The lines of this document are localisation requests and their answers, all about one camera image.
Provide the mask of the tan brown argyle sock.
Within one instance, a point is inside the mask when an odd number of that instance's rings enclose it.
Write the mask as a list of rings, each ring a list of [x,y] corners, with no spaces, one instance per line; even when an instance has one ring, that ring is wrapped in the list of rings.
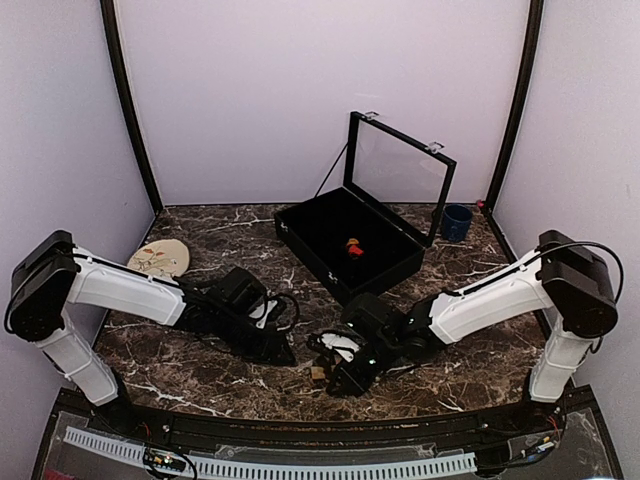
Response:
[[[316,354],[316,359],[310,367],[310,376],[313,381],[329,380],[336,366],[342,361],[350,362],[356,349],[350,347],[324,347],[311,345],[309,349]]]

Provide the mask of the red orange argyle sock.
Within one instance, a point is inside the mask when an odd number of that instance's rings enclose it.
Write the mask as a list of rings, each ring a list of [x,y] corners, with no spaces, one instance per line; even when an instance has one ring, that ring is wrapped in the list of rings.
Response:
[[[350,238],[345,245],[347,254],[352,259],[361,258],[364,254],[364,250],[360,246],[360,241],[356,238]]]

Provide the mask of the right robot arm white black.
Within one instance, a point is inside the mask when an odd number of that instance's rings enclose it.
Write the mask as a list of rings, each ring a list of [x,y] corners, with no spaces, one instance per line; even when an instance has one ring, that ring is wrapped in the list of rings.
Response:
[[[534,432],[547,420],[548,404],[560,399],[588,350],[618,322],[624,283],[611,281],[600,255],[609,250],[548,230],[518,261],[466,287],[424,298],[407,313],[374,294],[357,296],[341,317],[352,335],[320,336],[321,346],[341,358],[329,377],[328,394],[361,396],[401,359],[425,362],[480,330],[552,309],[557,317],[529,375],[528,397],[510,413],[517,432]]]

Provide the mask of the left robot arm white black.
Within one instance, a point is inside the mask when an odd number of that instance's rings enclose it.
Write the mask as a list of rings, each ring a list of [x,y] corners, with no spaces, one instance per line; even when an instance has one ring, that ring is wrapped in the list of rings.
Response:
[[[140,412],[124,400],[126,390],[114,371],[78,333],[66,310],[70,304],[214,336],[251,363],[296,363],[287,339],[296,324],[278,323],[296,300],[270,295],[249,271],[236,267],[220,279],[199,284],[163,279],[95,256],[78,247],[69,232],[57,230],[13,270],[4,328],[34,344],[90,403],[103,407],[103,421],[120,436],[140,429]]]

